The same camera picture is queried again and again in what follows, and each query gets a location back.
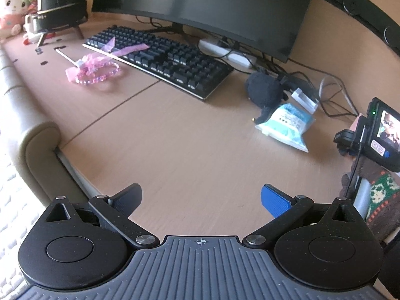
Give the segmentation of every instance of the camera screen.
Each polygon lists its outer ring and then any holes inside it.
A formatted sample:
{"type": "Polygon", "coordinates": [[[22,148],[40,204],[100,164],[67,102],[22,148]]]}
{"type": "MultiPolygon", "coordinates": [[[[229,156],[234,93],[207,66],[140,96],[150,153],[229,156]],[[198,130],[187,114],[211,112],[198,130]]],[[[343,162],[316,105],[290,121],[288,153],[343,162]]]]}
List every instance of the camera screen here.
{"type": "Polygon", "coordinates": [[[377,137],[400,152],[400,121],[383,111],[377,137]]]}

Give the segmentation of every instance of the white textured cushion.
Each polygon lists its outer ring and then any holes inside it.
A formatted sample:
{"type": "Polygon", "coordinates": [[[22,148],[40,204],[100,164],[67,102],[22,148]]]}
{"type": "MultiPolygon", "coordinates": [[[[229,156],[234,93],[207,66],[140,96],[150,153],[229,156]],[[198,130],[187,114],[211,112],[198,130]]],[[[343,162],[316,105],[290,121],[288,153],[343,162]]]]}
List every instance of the white textured cushion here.
{"type": "Polygon", "coordinates": [[[18,250],[45,208],[0,148],[0,299],[13,300],[27,288],[18,250]]]}

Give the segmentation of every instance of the sofa armrest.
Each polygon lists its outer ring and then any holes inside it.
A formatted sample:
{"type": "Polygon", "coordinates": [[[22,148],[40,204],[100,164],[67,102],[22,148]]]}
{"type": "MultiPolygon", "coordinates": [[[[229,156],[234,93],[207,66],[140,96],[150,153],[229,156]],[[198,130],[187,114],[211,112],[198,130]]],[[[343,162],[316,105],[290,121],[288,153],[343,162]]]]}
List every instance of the sofa armrest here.
{"type": "Polygon", "coordinates": [[[47,206],[58,195],[72,202],[86,196],[56,157],[58,125],[37,105],[22,78],[0,48],[1,139],[23,180],[47,206]]]}

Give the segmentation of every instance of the metal screw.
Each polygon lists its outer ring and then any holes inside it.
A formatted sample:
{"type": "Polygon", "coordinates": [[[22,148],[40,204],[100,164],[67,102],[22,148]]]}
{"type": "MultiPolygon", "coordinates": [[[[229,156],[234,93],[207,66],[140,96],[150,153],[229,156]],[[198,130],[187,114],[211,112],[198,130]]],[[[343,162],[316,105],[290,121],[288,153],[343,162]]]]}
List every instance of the metal screw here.
{"type": "Polygon", "coordinates": [[[252,235],[248,235],[246,237],[246,241],[250,244],[250,245],[261,245],[263,243],[266,242],[266,239],[263,235],[259,235],[259,234],[252,234],[252,235]]]}
{"type": "Polygon", "coordinates": [[[156,238],[153,235],[143,234],[136,238],[136,242],[140,245],[151,245],[156,242],[156,238]]]}

